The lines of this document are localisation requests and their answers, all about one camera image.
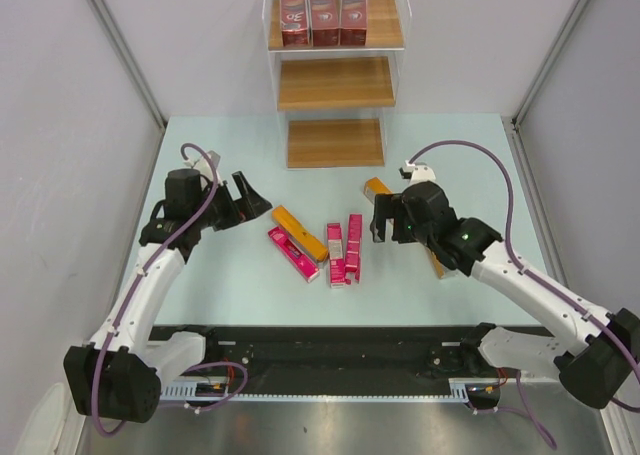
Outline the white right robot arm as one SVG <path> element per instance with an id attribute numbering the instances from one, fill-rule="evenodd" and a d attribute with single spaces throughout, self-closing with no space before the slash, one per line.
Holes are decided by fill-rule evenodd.
<path id="1" fill-rule="evenodd" d="M 612 312 L 567 290 L 526 264 L 498 231 L 460 218 L 437 184 L 423 181 L 401 193 L 379 194 L 370 230 L 381 243 L 419 243 L 444 265 L 487 285 L 548 331 L 535 336 L 483 323 L 464 340 L 463 368 L 473 376 L 511 368 L 557 380 L 584 405 L 603 409 L 639 370 L 639 318 Z"/>

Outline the red foil toothpaste box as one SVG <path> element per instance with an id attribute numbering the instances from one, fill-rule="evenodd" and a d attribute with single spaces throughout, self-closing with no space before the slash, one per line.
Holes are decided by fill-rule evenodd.
<path id="1" fill-rule="evenodd" d="M 306 0 L 280 0 L 280 29 L 284 47 L 309 43 Z"/>

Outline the red 3D toothpaste box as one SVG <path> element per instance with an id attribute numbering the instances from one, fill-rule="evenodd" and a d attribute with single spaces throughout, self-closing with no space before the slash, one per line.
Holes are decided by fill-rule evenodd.
<path id="1" fill-rule="evenodd" d="M 340 44 L 365 46 L 368 29 L 368 0 L 341 0 Z"/>

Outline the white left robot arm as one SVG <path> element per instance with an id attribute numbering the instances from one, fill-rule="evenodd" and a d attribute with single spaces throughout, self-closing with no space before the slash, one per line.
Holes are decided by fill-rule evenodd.
<path id="1" fill-rule="evenodd" d="M 79 414 L 145 423 L 162 391 L 189 368 L 207 375 L 219 367 L 221 351 L 207 333 L 178 331 L 155 348 L 148 341 L 166 295 L 203 231 L 227 230 L 271 210 L 242 172 L 232 178 L 238 198 L 208 170 L 182 168 L 167 174 L 164 197 L 141 231 L 129 281 L 97 332 L 64 357 Z"/>

